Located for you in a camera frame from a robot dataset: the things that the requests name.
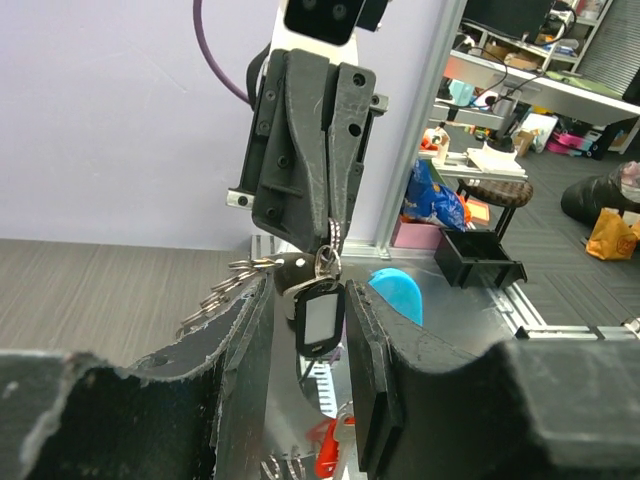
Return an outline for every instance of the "black bag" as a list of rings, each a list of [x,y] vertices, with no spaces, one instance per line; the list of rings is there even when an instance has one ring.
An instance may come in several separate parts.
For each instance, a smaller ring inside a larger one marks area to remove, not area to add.
[[[571,185],[562,194],[562,211],[590,227],[596,224],[605,207],[640,212],[640,204],[632,202],[620,191],[620,175],[626,166],[626,163],[622,164],[607,175],[588,177]]]
[[[580,120],[576,120],[575,118],[569,118],[559,115],[555,131],[558,133],[568,133],[570,135],[584,137],[587,133],[589,133],[589,130],[591,130],[591,128],[592,125],[590,123],[585,123]]]

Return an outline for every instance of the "pink box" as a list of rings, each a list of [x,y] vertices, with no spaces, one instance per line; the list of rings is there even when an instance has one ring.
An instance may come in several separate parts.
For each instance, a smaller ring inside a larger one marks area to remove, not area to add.
[[[398,248],[436,250],[442,234],[440,227],[427,223],[404,223],[400,217],[391,237],[391,244]]]

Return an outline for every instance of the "purple wall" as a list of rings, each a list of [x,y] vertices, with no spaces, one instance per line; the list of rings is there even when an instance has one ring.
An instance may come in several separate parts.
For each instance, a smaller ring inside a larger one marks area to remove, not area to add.
[[[352,238],[374,236],[443,1],[395,0],[381,31],[359,36],[360,63],[391,110],[370,142]],[[212,50],[240,83],[276,5],[205,2]],[[246,245],[250,214],[224,201],[251,112],[209,72],[191,21],[187,1],[3,2],[0,237]]]

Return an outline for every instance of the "key tag label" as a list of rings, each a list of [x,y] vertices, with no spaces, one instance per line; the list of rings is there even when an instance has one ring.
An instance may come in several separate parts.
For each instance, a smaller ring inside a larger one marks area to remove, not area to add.
[[[342,339],[344,286],[334,280],[318,283],[296,301],[296,350],[308,358],[321,357]]]

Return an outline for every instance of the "black container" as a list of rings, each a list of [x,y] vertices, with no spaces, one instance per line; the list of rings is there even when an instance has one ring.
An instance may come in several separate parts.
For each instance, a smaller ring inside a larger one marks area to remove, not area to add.
[[[443,229],[435,259],[452,287],[504,288],[527,281],[522,262],[509,258],[494,232]]]

